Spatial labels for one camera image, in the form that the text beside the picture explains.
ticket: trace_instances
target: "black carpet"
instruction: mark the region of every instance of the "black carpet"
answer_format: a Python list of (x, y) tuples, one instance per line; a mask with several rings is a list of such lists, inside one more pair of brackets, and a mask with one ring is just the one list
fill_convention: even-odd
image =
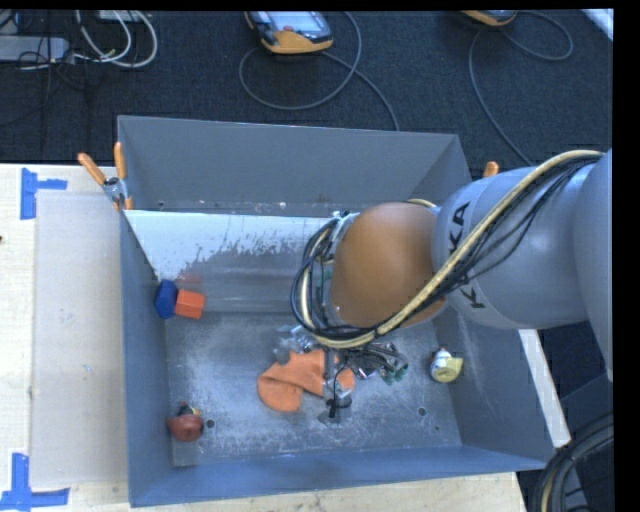
[[(118, 25), (92, 13), (82, 12), (96, 44), (122, 48)], [(457, 11), (324, 12), (333, 58), (294, 62), (262, 49), (248, 55), (257, 41), (241, 12), (150, 14), (158, 52), (139, 69), (79, 58), (37, 71), (21, 69), (27, 59), (0, 63), (0, 161), (76, 164), (84, 151), (112, 165), (121, 114), (457, 134), (473, 178), (490, 160), (510, 170), (612, 146), (613, 43), (578, 9), (521, 11), (502, 29)], [(72, 11), (20, 15), (21, 33), (48, 31), (88, 51)], [(130, 53), (141, 61), (149, 31), (132, 27)], [(344, 83), (358, 56), (365, 78)], [(263, 102), (308, 105), (344, 87), (315, 108), (276, 109), (243, 88), (241, 63)], [(588, 323), (540, 335), (561, 399), (604, 372)], [(519, 476), (526, 498), (537, 475)]]

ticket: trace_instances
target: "bin floor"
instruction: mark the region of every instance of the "bin floor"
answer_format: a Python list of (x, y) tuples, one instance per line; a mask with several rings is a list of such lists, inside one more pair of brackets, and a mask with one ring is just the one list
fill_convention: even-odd
[(211, 425), (195, 442), (172, 440), (175, 466), (461, 443), (448, 386), (428, 373), (430, 355), (438, 348), (430, 323), (389, 335), (410, 361), (404, 378), (392, 385), (378, 375), (356, 380), (351, 417), (331, 426), (318, 420), (326, 410), (319, 396), (305, 392), (295, 413), (274, 411), (258, 396), (257, 378), (275, 362), (278, 329), (287, 325), (292, 326), (292, 316), (284, 313), (205, 312), (199, 320), (167, 321), (171, 410), (177, 412), (186, 401)]

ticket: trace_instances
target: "orange plush toy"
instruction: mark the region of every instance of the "orange plush toy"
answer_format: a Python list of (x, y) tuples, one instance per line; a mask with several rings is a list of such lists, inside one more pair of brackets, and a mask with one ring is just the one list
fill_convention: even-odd
[[(322, 396), (324, 352), (313, 350), (305, 354), (289, 352), (286, 364), (274, 363), (258, 377), (258, 395), (267, 407), (281, 412), (300, 409), (303, 391)], [(338, 374), (343, 388), (355, 387), (351, 370)]]

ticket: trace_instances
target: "blue block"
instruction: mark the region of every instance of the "blue block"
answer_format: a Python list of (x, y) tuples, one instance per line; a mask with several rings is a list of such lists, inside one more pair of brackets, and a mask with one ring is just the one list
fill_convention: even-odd
[(153, 305), (161, 318), (171, 318), (175, 315), (176, 301), (178, 300), (178, 287), (173, 281), (163, 279), (156, 290), (156, 298)]

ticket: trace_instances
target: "wire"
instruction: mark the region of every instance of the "wire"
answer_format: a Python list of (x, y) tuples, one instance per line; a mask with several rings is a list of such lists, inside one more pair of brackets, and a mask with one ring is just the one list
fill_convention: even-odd
[[(327, 223), (309, 241), (307, 246), (308, 250), (305, 251), (303, 257), (302, 268), (294, 279), (294, 284), (291, 290), (291, 303), (294, 314), (299, 320), (301, 320), (301, 324), (313, 334), (320, 344), (332, 348), (344, 349), (358, 347), (360, 345), (367, 344), (380, 336), (384, 336), (398, 328), (404, 321), (420, 310), (420, 308), (424, 308), (425, 304), (433, 303), (435, 298), (444, 295), (445, 292), (443, 291), (443, 288), (446, 289), (446, 293), (448, 293), (453, 289), (453, 286), (460, 285), (460, 283), (463, 282), (461, 280), (465, 279), (469, 265), (477, 263), (479, 248), (482, 248), (486, 243), (488, 235), (493, 232), (496, 223), (500, 222), (501, 219), (504, 219), (504, 217), (506, 217), (506, 213), (514, 207), (513, 205), (518, 204), (522, 200), (523, 196), (532, 190), (532, 187), (539, 186), (540, 180), (543, 176), (547, 176), (551, 171), (557, 170), (558, 166), (564, 165), (568, 162), (600, 158), (602, 155), (603, 154), (601, 152), (591, 150), (568, 151), (547, 160), (533, 169), (486, 213), (486, 215), (462, 240), (458, 245), (458, 248), (449, 256), (440, 270), (436, 272), (425, 287), (420, 290), (404, 308), (387, 320), (376, 326), (372, 326), (369, 329), (360, 329), (349, 325), (328, 327), (324, 330), (318, 329), (309, 314), (308, 296), (303, 293), (300, 295), (300, 300), (298, 301), (298, 290), (305, 290), (309, 285), (310, 267), (315, 259), (320, 257), (323, 251), (328, 249), (325, 240), (329, 236), (331, 230), (335, 228), (335, 224), (331, 224), (331, 222)], [(542, 202), (538, 201), (534, 208), (528, 212), (527, 217), (532, 218), (542, 204), (544, 204), (544, 200)], [(472, 255), (472, 259), (470, 260), (471, 263), (469, 263), (469, 260), (467, 260), (467, 262), (463, 261), (463, 258), (468, 257), (469, 255)]]
[(76, 9), (75, 10), (75, 18), (76, 18), (76, 21), (77, 21), (78, 25), (80, 26), (80, 33), (84, 37), (85, 41), (89, 44), (91, 49), (98, 55), (98, 58), (88, 57), (86, 55), (82, 55), (82, 54), (79, 54), (79, 53), (74, 54), (74, 57), (76, 57), (78, 59), (88, 60), (90, 62), (101, 63), (101, 64), (109, 63), (109, 64), (113, 64), (115, 66), (120, 66), (120, 67), (123, 67), (123, 68), (129, 68), (129, 69), (137, 69), (137, 68), (144, 67), (147, 64), (150, 64), (156, 58), (156, 55), (158, 53), (158, 37), (156, 35), (156, 31), (155, 31), (153, 25), (151, 24), (151, 22), (149, 21), (149, 19), (147, 18), (147, 16), (145, 16), (141, 11), (128, 11), (128, 12), (129, 12), (129, 16), (132, 19), (133, 19), (133, 15), (134, 14), (136, 16), (138, 16), (139, 19), (149, 29), (148, 32), (149, 32), (149, 35), (151, 36), (152, 49), (151, 49), (150, 55), (145, 60), (143, 60), (141, 62), (135, 62), (135, 59), (134, 59), (134, 61), (132, 61), (132, 62), (121, 62), (122, 59), (124, 59), (124, 57), (127, 56), (127, 54), (129, 53), (129, 51), (131, 49), (131, 46), (132, 46), (132, 35), (131, 35), (131, 31), (127, 27), (127, 24), (124, 22), (124, 20), (122, 19), (122, 17), (120, 16), (118, 11), (116, 11), (116, 10), (113, 11), (113, 14), (114, 14), (116, 20), (118, 21), (118, 23), (120, 24), (120, 26), (122, 27), (122, 30), (123, 30), (126, 38), (127, 38), (127, 44), (126, 44), (124, 50), (122, 50), (119, 54), (113, 55), (114, 50), (111, 50), (111, 51), (105, 53), (100, 48), (98, 48), (98, 46), (95, 44), (95, 42), (93, 41), (93, 39), (89, 35), (89, 32), (87, 31), (86, 27), (82, 24), (82, 16), (80, 14), (80, 9)]
[(360, 62), (360, 56), (362, 55), (362, 37), (360, 34), (360, 27), (358, 26), (358, 24), (356, 23), (356, 20), (353, 18), (353, 16), (351, 15), (351, 13), (347, 12), (347, 11), (343, 11), (345, 16), (349, 19), (349, 21), (351, 22), (351, 24), (353, 25), (355, 32), (356, 32), (356, 37), (358, 38), (358, 45), (357, 45), (357, 51), (356, 51), (356, 58), (353, 61), (353, 64), (349, 64), (347, 62), (345, 62), (344, 60), (336, 57), (335, 55), (331, 55), (330, 53), (326, 53), (326, 52), (322, 52), (320, 55), (327, 57), (331, 60), (333, 60), (334, 62), (337, 62), (339, 64), (341, 64), (342, 66), (346, 67), (349, 72), (346, 76), (346, 78), (342, 81), (342, 83), (340, 83), (340, 85), (338, 85), (338, 87), (336, 87), (336, 89), (334, 89), (333, 92), (331, 92), (330, 94), (328, 94), (327, 96), (325, 96), (324, 98), (319, 99), (318, 101), (314, 101), (313, 103), (308, 103), (306, 105), (294, 105), (294, 106), (288, 106), (288, 105), (278, 105), (276, 103), (271, 103), (268, 102), (262, 98), (260, 98), (258, 95), (256, 95), (254, 92), (251, 91), (251, 89), (249, 88), (249, 86), (247, 85), (247, 83), (245, 82), (244, 79), (244, 65), (246, 60), (253, 55), (255, 52), (257, 52), (258, 50), (260, 50), (260, 48), (253, 48), (251, 50), (249, 50), (245, 56), (242, 58), (242, 60), (240, 61), (240, 66), (238, 68), (238, 76), (240, 78), (240, 84), (242, 85), (243, 89), (245, 90), (245, 92), (251, 96), (254, 100), (256, 100), (258, 103), (261, 103), (262, 105), (265, 105), (267, 107), (270, 108), (274, 108), (274, 109), (278, 109), (278, 110), (308, 110), (311, 108), (315, 108), (318, 107), (320, 105), (323, 105), (324, 103), (327, 103), (329, 100), (335, 98), (338, 93), (340, 93), (340, 91), (342, 91), (346, 85), (351, 81), (351, 78), (353, 77), (353, 75), (357, 75), (358, 77), (360, 77), (362, 80), (364, 80), (364, 82), (373, 89), (373, 91), (378, 95), (378, 97), (382, 100), (382, 102), (384, 103), (384, 106), (386, 107), (387, 111), (389, 112), (391, 119), (393, 121), (393, 125), (396, 131), (400, 131), (400, 127), (398, 125), (398, 120), (396, 119), (396, 116), (393, 112), (393, 109), (391, 108), (391, 105), (389, 104), (389, 102), (387, 101), (387, 99), (384, 97), (384, 95), (382, 94), (382, 92), (380, 91), (380, 89), (378, 89), (378, 87), (375, 86), (375, 84), (373, 82), (371, 82), (371, 80), (369, 80), (365, 75), (363, 75), (360, 71), (358, 71), (356, 68), (358, 66), (358, 63)]
[(533, 494), (533, 510), (568, 512), (563, 494), (569, 472), (580, 460), (612, 442), (613, 413), (598, 418), (584, 427), (573, 441), (561, 448), (547, 463)]
[[(572, 55), (572, 53), (573, 53), (573, 40), (571, 39), (571, 35), (569, 34), (569, 32), (562, 25), (560, 25), (560, 23), (558, 23), (557, 21), (554, 21), (553, 19), (549, 18), (548, 16), (545, 16), (544, 14), (542, 14), (540, 12), (537, 12), (537, 11), (521, 11), (521, 12), (524, 12), (524, 13), (527, 13), (527, 14), (532, 14), (534, 16), (538, 16), (538, 17), (540, 17), (540, 18), (542, 18), (542, 19), (544, 19), (544, 20), (556, 25), (558, 28), (560, 28), (560, 30), (562, 30), (562, 32), (566, 36), (567, 40), (569, 41), (569, 49), (564, 54), (562, 54), (560, 56), (542, 55), (540, 53), (536, 53), (533, 50), (530, 50), (530, 49), (526, 48), (525, 46), (523, 46), (522, 44), (517, 42), (504, 29), (498, 30), (498, 32), (500, 34), (502, 34), (509, 42), (511, 42), (514, 46), (516, 46), (517, 48), (521, 49), (522, 51), (524, 51), (528, 55), (531, 55), (531, 56), (536, 57), (536, 58), (541, 59), (541, 60), (561, 61), (561, 60), (568, 59)], [(511, 139), (509, 139), (509, 137), (507, 137), (507, 135), (504, 132), (504, 130), (500, 127), (498, 122), (494, 119), (493, 115), (489, 111), (489, 108), (487, 107), (486, 103), (484, 102), (484, 99), (482, 98), (482, 95), (480, 94), (480, 90), (479, 90), (478, 85), (476, 83), (476, 78), (475, 78), (475, 75), (474, 75), (474, 72), (473, 72), (473, 50), (474, 50), (474, 48), (476, 46), (476, 43), (477, 43), (478, 39), (480, 38), (480, 35), (483, 34), (484, 32), (485, 32), (484, 29), (478, 31), (478, 33), (473, 38), (473, 41), (471, 42), (471, 47), (469, 48), (468, 69), (469, 69), (469, 77), (471, 78), (471, 85), (473, 87), (473, 91), (474, 91), (476, 97), (478, 98), (478, 101), (480, 102), (480, 106), (482, 107), (482, 109), (484, 110), (485, 114), (489, 118), (489, 121), (491, 121), (491, 124), (498, 131), (500, 136), (509, 145), (509, 147), (511, 147), (511, 149), (520, 158), (522, 158), (522, 160), (527, 165), (532, 165), (531, 160), (529, 160), (529, 158), (527, 158), (524, 155), (524, 153), (511, 141)]]

